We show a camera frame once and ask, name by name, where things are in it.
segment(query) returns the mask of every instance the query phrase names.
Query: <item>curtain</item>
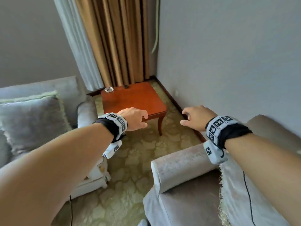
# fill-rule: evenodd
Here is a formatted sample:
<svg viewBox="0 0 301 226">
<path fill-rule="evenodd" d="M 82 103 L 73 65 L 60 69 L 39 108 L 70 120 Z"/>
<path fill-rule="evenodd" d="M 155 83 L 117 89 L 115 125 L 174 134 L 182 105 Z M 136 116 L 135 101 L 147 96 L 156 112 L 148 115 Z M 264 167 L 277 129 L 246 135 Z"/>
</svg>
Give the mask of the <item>curtain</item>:
<svg viewBox="0 0 301 226">
<path fill-rule="evenodd" d="M 103 88 L 93 51 L 74 0 L 54 0 L 67 40 L 85 86 L 90 91 Z"/>
<path fill-rule="evenodd" d="M 76 0 L 106 87 L 149 78 L 147 0 Z"/>
</svg>

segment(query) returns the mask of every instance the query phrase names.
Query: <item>brown curtain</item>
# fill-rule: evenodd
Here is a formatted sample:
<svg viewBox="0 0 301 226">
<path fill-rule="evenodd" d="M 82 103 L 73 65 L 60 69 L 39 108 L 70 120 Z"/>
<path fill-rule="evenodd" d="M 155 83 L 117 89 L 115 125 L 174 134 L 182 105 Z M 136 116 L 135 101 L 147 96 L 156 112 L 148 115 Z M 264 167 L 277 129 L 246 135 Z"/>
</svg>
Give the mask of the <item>brown curtain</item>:
<svg viewBox="0 0 301 226">
<path fill-rule="evenodd" d="M 149 79 L 147 0 L 75 0 L 103 83 Z"/>
</svg>

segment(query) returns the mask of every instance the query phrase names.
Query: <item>glass ashtray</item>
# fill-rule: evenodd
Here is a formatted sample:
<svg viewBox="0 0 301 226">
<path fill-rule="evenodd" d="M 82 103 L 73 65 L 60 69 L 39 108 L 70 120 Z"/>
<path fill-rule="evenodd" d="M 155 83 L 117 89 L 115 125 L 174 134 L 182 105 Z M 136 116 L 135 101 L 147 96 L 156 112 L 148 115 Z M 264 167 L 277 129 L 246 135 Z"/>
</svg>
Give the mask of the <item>glass ashtray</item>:
<svg viewBox="0 0 301 226">
<path fill-rule="evenodd" d="M 114 91 L 113 87 L 107 87 L 107 88 L 105 88 L 104 90 L 105 90 L 107 93 L 110 93 L 110 92 L 113 92 L 113 91 Z"/>
</svg>

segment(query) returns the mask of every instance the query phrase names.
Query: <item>white sheer curtain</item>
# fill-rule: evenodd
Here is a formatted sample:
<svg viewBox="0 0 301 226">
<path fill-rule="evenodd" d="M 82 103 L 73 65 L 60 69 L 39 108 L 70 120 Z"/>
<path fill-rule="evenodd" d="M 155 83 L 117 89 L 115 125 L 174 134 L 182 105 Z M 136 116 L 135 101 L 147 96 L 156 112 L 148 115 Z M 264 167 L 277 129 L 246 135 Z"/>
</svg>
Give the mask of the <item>white sheer curtain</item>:
<svg viewBox="0 0 301 226">
<path fill-rule="evenodd" d="M 78 69 L 88 90 L 103 88 L 90 42 L 74 0 L 54 0 Z"/>
</svg>

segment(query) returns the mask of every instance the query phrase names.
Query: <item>table leg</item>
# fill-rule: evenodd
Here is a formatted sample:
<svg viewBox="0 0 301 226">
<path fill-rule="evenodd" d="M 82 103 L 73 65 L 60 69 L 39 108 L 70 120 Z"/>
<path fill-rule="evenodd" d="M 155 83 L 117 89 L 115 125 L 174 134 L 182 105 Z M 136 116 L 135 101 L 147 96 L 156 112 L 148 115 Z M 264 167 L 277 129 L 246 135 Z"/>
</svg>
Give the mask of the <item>table leg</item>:
<svg viewBox="0 0 301 226">
<path fill-rule="evenodd" d="M 162 135 L 162 121 L 163 121 L 165 115 L 166 114 L 164 114 L 164 116 L 159 117 L 159 120 L 158 120 L 158 130 L 159 130 L 159 135 L 160 136 Z"/>
</svg>

